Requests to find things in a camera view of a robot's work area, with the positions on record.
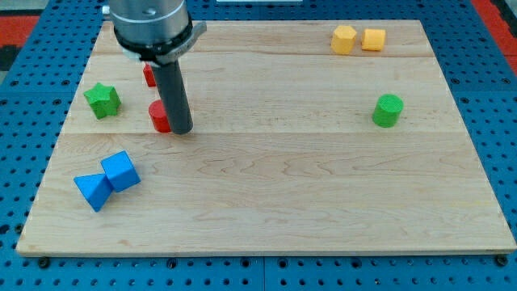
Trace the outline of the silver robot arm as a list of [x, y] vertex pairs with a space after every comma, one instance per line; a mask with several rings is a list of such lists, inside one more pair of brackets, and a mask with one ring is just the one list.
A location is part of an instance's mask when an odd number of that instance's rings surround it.
[[110, 0], [115, 37], [128, 57], [151, 65], [170, 129], [193, 128], [179, 58], [207, 31], [193, 23], [185, 0]]

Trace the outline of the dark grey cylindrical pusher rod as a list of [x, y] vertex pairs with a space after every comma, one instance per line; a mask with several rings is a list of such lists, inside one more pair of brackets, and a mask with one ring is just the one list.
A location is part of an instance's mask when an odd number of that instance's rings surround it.
[[179, 62], [153, 66], [152, 71], [172, 133], [189, 133], [193, 121]]

